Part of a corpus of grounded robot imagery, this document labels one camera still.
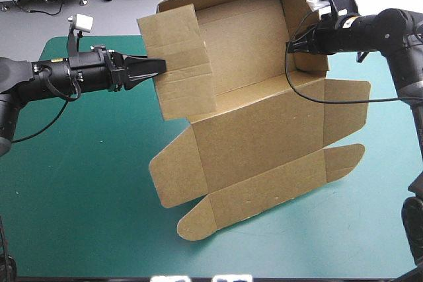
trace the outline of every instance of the open cardboard box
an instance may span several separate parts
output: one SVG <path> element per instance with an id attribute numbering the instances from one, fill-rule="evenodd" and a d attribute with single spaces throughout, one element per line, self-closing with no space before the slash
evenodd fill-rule
<path id="1" fill-rule="evenodd" d="M 205 198 L 178 224 L 188 240 L 347 175 L 364 147 L 324 149 L 365 124 L 367 104 L 315 104 L 289 87 L 285 43 L 305 0 L 164 0 L 138 20 L 163 117 L 191 126 L 150 164 L 161 203 Z M 309 23 L 318 19 L 317 14 Z M 298 88 L 316 98 L 366 99 L 369 83 L 325 79 L 327 59 L 290 55 Z"/>

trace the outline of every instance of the table surface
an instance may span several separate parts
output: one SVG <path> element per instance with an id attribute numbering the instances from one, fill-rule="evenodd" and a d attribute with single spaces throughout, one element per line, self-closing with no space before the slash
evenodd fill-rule
<path id="1" fill-rule="evenodd" d="M 51 39 L 41 59 L 66 55 Z M 140 36 L 85 37 L 144 54 Z M 367 80 L 371 96 L 395 95 L 385 60 L 330 57 L 329 78 Z M 30 103 L 15 137 L 49 122 L 62 101 Z M 371 104 L 367 123 L 336 145 L 365 155 L 341 181 L 189 242 L 176 224 L 198 200 L 161 207 L 149 161 L 185 127 L 164 122 L 152 80 L 131 91 L 92 92 L 47 132 L 0 160 L 0 214 L 19 275 L 150 276 L 251 273 L 256 277 L 395 277 L 413 268 L 401 207 L 422 164 L 408 106 Z"/>

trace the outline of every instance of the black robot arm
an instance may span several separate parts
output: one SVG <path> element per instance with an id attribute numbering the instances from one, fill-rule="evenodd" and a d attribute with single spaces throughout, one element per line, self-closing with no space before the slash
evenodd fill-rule
<path id="1" fill-rule="evenodd" d="M 321 15 L 317 24 L 288 42 L 288 53 L 357 52 L 357 62 L 361 63 L 369 52 L 381 52 L 387 60 L 398 97 L 411 107 L 423 155 L 423 14 L 387 9 L 378 15 L 360 16 L 355 0 L 307 2 L 314 11 L 330 6 L 330 13 Z M 423 173 L 408 189 L 416 196 L 405 201 L 402 217 L 414 261 L 421 269 Z"/>
<path id="2" fill-rule="evenodd" d="M 28 102 L 53 97 L 73 102 L 85 92 L 130 90 L 166 72 L 163 59 L 125 55 L 104 46 L 79 52 L 82 31 L 91 31 L 92 19 L 75 15 L 69 21 L 68 57 L 32 63 L 0 57 L 0 157 L 10 150 L 19 112 Z"/>

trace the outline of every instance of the gray floor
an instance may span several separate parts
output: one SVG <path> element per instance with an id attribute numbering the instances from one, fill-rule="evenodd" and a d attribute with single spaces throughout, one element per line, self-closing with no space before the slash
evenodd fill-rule
<path id="1" fill-rule="evenodd" d="M 152 15 L 160 0 L 89 0 L 87 7 L 79 0 L 68 0 L 60 15 L 48 17 L 28 14 L 12 8 L 0 13 L 0 56 L 11 59 L 37 60 L 46 41 L 67 32 L 67 17 L 82 13 L 95 18 L 92 35 L 139 34 L 136 18 Z M 361 14 L 378 13 L 387 7 L 423 12 L 423 0 L 357 0 Z M 57 10 L 58 4 L 39 0 L 23 1 L 26 7 Z"/>

